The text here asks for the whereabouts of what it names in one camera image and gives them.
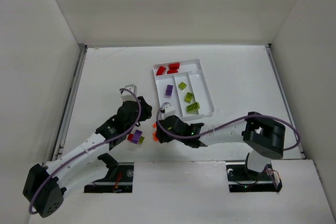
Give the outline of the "red curved lego brick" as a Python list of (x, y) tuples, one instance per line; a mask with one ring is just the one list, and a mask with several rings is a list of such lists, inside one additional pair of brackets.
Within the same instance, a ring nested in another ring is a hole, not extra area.
[(174, 74), (174, 73), (178, 73), (178, 72), (179, 72), (178, 70), (173, 69), (173, 70), (168, 70), (167, 74)]

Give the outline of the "red flower lego brick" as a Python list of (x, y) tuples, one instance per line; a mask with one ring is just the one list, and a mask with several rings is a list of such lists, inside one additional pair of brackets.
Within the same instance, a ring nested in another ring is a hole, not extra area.
[(166, 73), (166, 67), (160, 66), (156, 72), (156, 76), (161, 76), (164, 75), (165, 73)]

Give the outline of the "lime green small lego brick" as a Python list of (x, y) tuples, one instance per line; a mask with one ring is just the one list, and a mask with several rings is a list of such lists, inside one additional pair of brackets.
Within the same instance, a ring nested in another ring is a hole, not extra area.
[(144, 141), (144, 136), (141, 136), (139, 141), (138, 141), (138, 144), (141, 145), (143, 143), (143, 141)]

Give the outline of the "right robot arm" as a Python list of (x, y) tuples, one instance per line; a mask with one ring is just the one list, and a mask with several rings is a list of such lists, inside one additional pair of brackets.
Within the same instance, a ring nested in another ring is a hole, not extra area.
[(249, 112), (246, 116), (207, 130), (204, 123), (187, 124), (176, 115), (156, 121), (160, 143), (179, 141), (191, 148), (225, 143), (245, 143), (252, 151), (245, 164), (248, 170), (261, 173), (271, 160), (282, 159), (286, 128), (271, 116)]

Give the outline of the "red square lego brick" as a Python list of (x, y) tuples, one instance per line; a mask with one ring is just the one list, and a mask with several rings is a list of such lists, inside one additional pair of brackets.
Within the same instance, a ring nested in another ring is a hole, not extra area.
[(180, 68), (180, 63), (179, 62), (169, 64), (169, 69), (170, 70), (178, 70), (179, 68)]

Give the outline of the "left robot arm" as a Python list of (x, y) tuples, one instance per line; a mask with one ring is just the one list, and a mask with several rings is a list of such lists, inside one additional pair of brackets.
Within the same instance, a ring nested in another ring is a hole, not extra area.
[(29, 201), (28, 212), (46, 218), (55, 213), (76, 186), (85, 186), (115, 171), (119, 164), (108, 152), (151, 116), (152, 107), (144, 97), (132, 96), (68, 154), (46, 165), (31, 167), (23, 189), (23, 196)]

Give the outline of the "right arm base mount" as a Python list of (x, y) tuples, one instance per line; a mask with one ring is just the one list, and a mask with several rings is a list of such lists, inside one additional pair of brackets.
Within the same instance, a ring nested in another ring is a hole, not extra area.
[(280, 174), (267, 164), (262, 172), (247, 168), (247, 158), (244, 162), (226, 163), (228, 189), (230, 193), (279, 193), (283, 184)]

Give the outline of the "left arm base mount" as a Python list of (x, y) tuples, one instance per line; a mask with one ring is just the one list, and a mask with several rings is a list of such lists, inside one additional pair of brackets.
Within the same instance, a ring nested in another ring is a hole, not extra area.
[(101, 179), (95, 180), (84, 187), (88, 194), (126, 194), (132, 193), (134, 178), (134, 163), (119, 163), (111, 155), (103, 154), (98, 157), (103, 161), (108, 171)]

